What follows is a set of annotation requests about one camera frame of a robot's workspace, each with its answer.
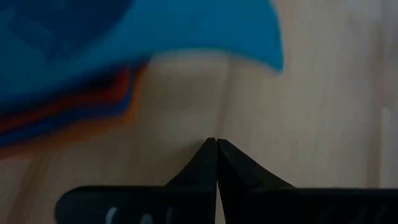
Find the orange measuring cup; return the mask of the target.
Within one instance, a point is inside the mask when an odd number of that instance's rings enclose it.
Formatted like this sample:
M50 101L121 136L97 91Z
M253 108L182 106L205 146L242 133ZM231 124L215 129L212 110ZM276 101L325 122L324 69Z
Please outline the orange measuring cup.
M130 119L131 115L133 114L133 111L135 110L134 104L136 100L137 88L141 81L141 76L146 70L146 66L143 65L136 68L132 67L129 68L131 70L131 83L128 92L130 91L132 92L132 98L130 99L130 104L125 112L122 112L121 114L115 116L107 116L107 117L86 119L83 121L76 121L72 124L67 124L66 126L62 126L60 129L40 134L27 141L13 144L10 146L0 147L0 161L8 157L16 157L16 156L23 156L24 154L32 154L35 151L46 151L51 149L57 149L60 146L70 142L85 141L94 135L103 133L105 131L115 128L116 126L124 124L126 121ZM54 100L61 96L69 95L83 88L89 87L92 84L97 84L99 81L107 79L115 71L106 74L103 78L95 78L92 82L83 85L77 90L71 90L67 93L61 94L60 96L56 96L50 100ZM110 106L115 103L106 104L106 105L97 105L97 106Z

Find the red measuring cup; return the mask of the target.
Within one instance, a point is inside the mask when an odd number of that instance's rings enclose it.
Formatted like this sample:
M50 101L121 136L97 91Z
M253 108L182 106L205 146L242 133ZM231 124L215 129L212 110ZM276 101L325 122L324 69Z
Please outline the red measuring cup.
M107 79L89 87L54 100L39 103L30 108L0 116L0 133L32 124L42 118L79 106L97 106L115 103L128 92L131 70L124 67L112 73Z

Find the light blue measuring cup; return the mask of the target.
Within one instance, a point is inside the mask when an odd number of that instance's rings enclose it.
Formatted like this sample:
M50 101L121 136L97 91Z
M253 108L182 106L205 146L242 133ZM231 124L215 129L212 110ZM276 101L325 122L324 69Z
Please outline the light blue measuring cup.
M0 0L0 110L177 49L284 67L270 0Z

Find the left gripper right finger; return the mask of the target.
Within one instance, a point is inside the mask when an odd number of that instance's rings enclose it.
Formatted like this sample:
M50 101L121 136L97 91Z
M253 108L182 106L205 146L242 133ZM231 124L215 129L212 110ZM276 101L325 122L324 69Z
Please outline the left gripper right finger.
M398 189L298 188L229 141L217 144L226 224L398 224Z

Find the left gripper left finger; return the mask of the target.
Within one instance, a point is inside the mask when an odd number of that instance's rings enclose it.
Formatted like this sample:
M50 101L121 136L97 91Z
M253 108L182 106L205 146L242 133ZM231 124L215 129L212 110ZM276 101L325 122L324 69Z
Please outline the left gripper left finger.
M82 186L55 206L57 224L215 224L217 142L208 138L165 186Z

